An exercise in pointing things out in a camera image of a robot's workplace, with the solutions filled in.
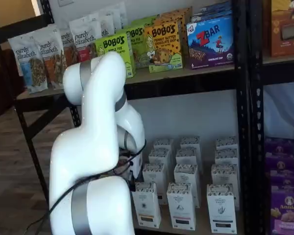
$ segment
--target green bobo's box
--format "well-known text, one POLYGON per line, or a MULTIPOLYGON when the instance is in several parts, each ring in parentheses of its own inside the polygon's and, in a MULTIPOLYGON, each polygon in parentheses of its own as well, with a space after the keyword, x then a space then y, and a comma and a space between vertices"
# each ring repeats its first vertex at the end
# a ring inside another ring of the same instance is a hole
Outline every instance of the green bobo's box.
POLYGON ((136 68, 145 68, 150 64, 150 59, 147 56, 146 44, 144 40, 145 24, 130 25, 119 32, 126 32, 130 35, 133 56, 136 68))
POLYGON ((109 51, 116 51, 121 55, 126 66, 126 77, 133 77, 136 73, 131 40, 127 33, 116 33, 115 35, 98 38, 95 40, 98 56, 109 51))

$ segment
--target black cable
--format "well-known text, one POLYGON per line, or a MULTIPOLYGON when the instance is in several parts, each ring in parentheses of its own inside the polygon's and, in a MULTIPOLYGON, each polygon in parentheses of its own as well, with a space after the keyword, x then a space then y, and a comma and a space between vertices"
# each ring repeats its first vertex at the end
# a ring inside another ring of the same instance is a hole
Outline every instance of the black cable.
MULTIPOLYGON (((133 160, 135 157, 137 157, 138 155, 141 154, 141 152, 143 151, 143 149, 145 148, 145 146, 146 146, 146 140, 145 140, 145 144, 144 144, 144 146, 142 147, 142 149, 141 149, 139 152, 137 152, 137 153, 135 153, 135 154, 129 154, 131 157, 130 157, 126 162, 124 162, 122 165, 115 166, 112 170, 115 170, 116 168, 119 168, 120 166, 123 166, 123 165, 129 163, 131 160, 133 160)), ((128 167, 127 167, 123 172, 121 172, 121 173, 119 173, 119 174, 123 174, 124 172, 126 172, 126 171, 128 170, 129 167, 130 167, 130 164, 128 165, 128 167)), ((54 208, 55 208, 55 207, 56 207, 56 206, 62 201, 62 199, 63 199, 65 196, 67 196, 72 190, 76 189, 77 187, 79 187, 79 186, 81 186, 81 185, 83 185, 83 184, 85 184, 85 183, 87 183, 87 182, 89 182, 89 181, 95 180, 95 179, 97 179, 99 176, 100 176, 100 174, 97 174, 97 175, 91 175, 91 176, 85 177, 85 178, 79 180, 77 183, 75 183, 72 187, 70 187, 68 190, 66 190, 66 191, 65 191, 65 192, 64 192, 64 193, 58 198, 58 200, 54 203, 54 205, 50 208, 50 210, 48 210, 48 211, 47 211, 47 212, 46 212, 46 213, 45 213, 40 219, 38 219, 38 220, 36 220, 35 222, 31 223, 31 224, 27 227, 27 229, 25 230, 25 232, 23 233, 23 235, 25 235, 25 234, 27 233, 28 229, 29 229, 32 225, 38 223, 39 221, 42 221, 42 222, 40 223, 38 229, 36 230, 36 233, 35 233, 35 235, 38 235, 39 232, 41 231, 42 226, 43 226, 44 223, 45 223, 45 220, 50 216, 50 214, 52 213, 52 211, 54 210, 54 208)))

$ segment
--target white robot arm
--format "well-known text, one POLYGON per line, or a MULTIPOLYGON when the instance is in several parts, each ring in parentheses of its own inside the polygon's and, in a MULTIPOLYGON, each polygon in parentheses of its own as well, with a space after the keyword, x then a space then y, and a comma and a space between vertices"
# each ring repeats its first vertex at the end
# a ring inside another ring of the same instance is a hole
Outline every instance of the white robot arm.
MULTIPOLYGON (((144 147, 143 122, 127 103, 125 78, 124 61, 116 52, 67 68, 64 91, 72 104, 82 105, 82 122, 53 144, 50 207, 76 181, 113 169, 119 146, 133 153, 144 147)), ((55 207, 50 223, 53 235, 133 235, 127 183, 111 176, 79 186, 55 207)))

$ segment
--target wooden floor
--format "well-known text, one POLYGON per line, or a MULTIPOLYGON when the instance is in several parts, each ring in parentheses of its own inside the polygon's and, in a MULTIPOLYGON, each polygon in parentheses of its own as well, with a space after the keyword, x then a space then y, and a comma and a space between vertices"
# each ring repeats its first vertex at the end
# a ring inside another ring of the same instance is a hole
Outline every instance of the wooden floor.
MULTIPOLYGON (((27 123, 41 113, 27 113, 27 123)), ((65 110, 33 140, 47 182, 53 141, 69 128, 71 115, 65 110)), ((21 126, 11 109, 0 117, 0 235, 22 235, 27 225, 40 218, 46 209, 21 126)), ((26 234, 33 235, 35 228, 26 234)), ((51 234, 48 224, 40 234, 51 234)))

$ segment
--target purple annie's box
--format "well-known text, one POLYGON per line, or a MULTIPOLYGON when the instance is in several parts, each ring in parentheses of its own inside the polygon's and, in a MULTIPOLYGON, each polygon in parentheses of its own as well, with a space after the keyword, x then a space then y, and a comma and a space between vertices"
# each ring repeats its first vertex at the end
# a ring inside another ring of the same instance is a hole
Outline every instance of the purple annie's box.
POLYGON ((271 170, 270 182, 272 185, 294 186, 294 170, 271 170))
POLYGON ((278 155, 294 154, 294 140, 267 137, 265 139, 265 153, 278 155))
POLYGON ((294 187, 271 186, 270 234, 294 235, 294 187))
POLYGON ((294 169, 294 155, 276 155, 266 153, 266 172, 270 169, 294 169))

